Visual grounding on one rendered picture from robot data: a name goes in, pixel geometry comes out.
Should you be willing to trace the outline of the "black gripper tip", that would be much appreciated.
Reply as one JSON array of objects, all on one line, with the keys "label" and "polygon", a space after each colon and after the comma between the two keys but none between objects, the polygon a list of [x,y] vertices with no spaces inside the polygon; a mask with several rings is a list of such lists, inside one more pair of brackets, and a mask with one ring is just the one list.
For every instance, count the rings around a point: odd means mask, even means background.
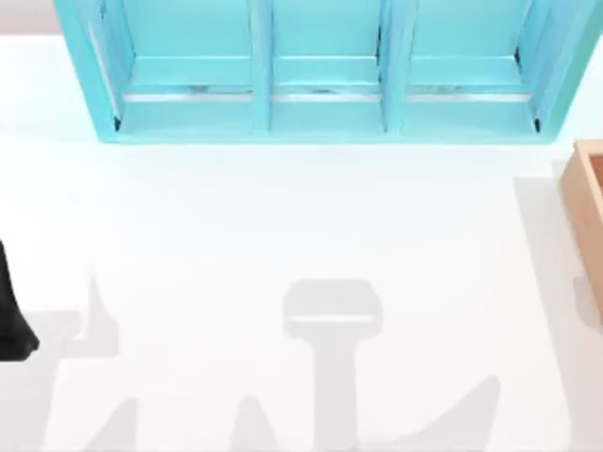
[{"label": "black gripper tip", "polygon": [[0,362],[23,362],[39,349],[40,343],[19,308],[0,240]]}]

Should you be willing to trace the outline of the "salmon-coloured shallow box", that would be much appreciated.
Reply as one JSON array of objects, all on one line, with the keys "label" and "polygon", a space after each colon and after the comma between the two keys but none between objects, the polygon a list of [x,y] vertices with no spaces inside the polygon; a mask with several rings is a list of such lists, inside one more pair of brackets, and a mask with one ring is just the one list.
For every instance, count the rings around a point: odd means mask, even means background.
[{"label": "salmon-coloured shallow box", "polygon": [[603,324],[603,139],[574,142],[560,178],[562,199]]}]

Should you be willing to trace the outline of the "light blue rack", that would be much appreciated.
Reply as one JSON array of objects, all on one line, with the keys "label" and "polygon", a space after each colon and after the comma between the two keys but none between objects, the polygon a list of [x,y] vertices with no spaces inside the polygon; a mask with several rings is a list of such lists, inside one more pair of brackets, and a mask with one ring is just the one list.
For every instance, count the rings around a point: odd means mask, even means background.
[{"label": "light blue rack", "polygon": [[603,0],[53,0],[106,143],[557,138]]}]

